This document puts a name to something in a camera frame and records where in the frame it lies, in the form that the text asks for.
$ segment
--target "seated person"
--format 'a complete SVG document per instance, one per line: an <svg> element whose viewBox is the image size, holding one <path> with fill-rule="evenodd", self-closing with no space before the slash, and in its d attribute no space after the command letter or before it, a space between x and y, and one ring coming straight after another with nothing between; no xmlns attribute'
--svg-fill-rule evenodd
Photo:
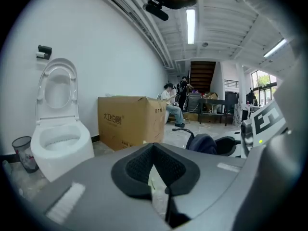
<svg viewBox="0 0 308 231"><path fill-rule="evenodd" d="M175 107L171 105L170 100L173 99L176 95L170 96L169 92L173 89L173 84L168 83L164 86L164 91L159 95L159 99L166 101L167 106L166 109L170 112L170 114L175 116L176 123L175 126L179 128L185 127L184 120L183 120L183 114L179 107Z"/></svg>

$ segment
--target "bag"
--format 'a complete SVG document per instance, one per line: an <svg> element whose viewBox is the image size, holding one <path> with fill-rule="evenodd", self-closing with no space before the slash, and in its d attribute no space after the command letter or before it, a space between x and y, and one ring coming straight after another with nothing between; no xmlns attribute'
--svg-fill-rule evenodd
<svg viewBox="0 0 308 231"><path fill-rule="evenodd" d="M182 92L183 92L183 87L181 86L182 83L183 83L183 80L179 84L180 94L182 94Z"/></svg>
<svg viewBox="0 0 308 231"><path fill-rule="evenodd" d="M180 85L179 85L179 83L177 84L177 94L179 94L180 93Z"/></svg>

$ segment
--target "black rubber pad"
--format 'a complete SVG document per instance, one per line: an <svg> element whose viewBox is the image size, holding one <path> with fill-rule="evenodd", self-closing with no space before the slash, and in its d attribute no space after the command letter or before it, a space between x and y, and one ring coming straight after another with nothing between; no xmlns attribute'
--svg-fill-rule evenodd
<svg viewBox="0 0 308 231"><path fill-rule="evenodd" d="M196 163L155 143L117 161L111 170L112 180L127 196L151 200L148 180L153 165L172 196L189 193L200 177Z"/></svg>

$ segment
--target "gray plastic surface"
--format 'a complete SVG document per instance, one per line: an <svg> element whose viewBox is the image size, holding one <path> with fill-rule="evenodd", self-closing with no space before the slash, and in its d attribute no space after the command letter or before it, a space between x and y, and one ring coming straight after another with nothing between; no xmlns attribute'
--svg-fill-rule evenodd
<svg viewBox="0 0 308 231"><path fill-rule="evenodd" d="M286 199L305 167L307 143L301 138L306 135L305 132L289 131L269 141L261 156L257 177L241 206L233 230L257 230ZM250 151L248 160L252 158L252 153L260 150L259 148L260 146L254 147ZM289 211L301 212L300 209Z"/></svg>
<svg viewBox="0 0 308 231"><path fill-rule="evenodd" d="M201 171L199 181L189 194L173 198L178 211L193 218L193 221L178 229L230 229L254 179L261 150L255 150L246 161L192 152L168 144L161 145L193 160ZM135 231L152 230L154 227L155 230L169 230L170 227L154 210L150 201L127 197L111 179L114 163L139 148L132 147L81 163L45 187L34 199L34 205L40 212L46 213L72 182L77 182L85 185L86 190L65 221L65 227L77 231L124 228ZM240 172L228 170L228 167L235 167Z"/></svg>

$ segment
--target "ceiling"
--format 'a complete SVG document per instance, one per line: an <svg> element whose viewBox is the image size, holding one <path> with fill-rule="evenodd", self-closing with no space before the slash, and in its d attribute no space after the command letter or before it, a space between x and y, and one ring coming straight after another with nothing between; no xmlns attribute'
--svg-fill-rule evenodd
<svg viewBox="0 0 308 231"><path fill-rule="evenodd" d="M231 60L244 65L246 73L262 69L283 79L294 64L289 44L263 57L282 36L242 0L198 0L190 7L196 10L193 45L187 42L187 8L163 8L169 20L162 21L142 9L147 0L112 1L149 40L170 75L187 74L191 61Z"/></svg>

